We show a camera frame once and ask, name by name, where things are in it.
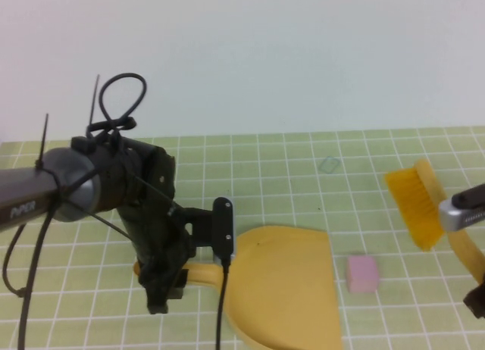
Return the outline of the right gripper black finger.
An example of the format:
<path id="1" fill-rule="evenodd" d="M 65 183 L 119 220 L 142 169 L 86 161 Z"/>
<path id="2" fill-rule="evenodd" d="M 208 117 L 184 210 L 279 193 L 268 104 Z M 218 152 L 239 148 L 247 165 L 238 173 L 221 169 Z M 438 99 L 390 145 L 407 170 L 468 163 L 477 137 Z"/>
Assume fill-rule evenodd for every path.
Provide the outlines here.
<path id="1" fill-rule="evenodd" d="M 471 290 L 463 299 L 463 303 L 477 319 L 484 318 L 484 315 L 485 315 L 484 283 L 481 283 L 475 289 Z"/>

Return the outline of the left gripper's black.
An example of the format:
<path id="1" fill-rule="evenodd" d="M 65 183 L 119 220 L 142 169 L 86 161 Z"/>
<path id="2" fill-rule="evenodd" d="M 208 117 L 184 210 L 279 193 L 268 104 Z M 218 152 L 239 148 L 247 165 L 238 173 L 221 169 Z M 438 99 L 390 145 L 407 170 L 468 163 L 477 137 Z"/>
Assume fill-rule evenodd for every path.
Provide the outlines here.
<path id="1" fill-rule="evenodd" d="M 144 288 L 150 314 L 168 312 L 169 287 L 165 275 L 177 275 L 170 299 L 181 299 L 188 270 L 183 269 L 192 251 L 186 231 L 186 209 L 178 204 L 123 206 L 123 224 L 136 251 L 134 271 Z"/>

